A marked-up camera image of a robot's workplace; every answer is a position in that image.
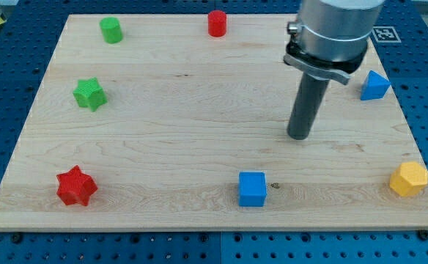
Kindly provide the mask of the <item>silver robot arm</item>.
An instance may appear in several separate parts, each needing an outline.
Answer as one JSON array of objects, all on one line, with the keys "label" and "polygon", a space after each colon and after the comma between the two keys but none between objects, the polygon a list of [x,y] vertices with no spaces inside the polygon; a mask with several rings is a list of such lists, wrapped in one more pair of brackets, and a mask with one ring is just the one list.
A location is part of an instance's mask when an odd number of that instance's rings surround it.
[{"label": "silver robot arm", "polygon": [[302,0],[287,24],[284,62],[321,81],[346,85],[363,61],[383,0]]}]

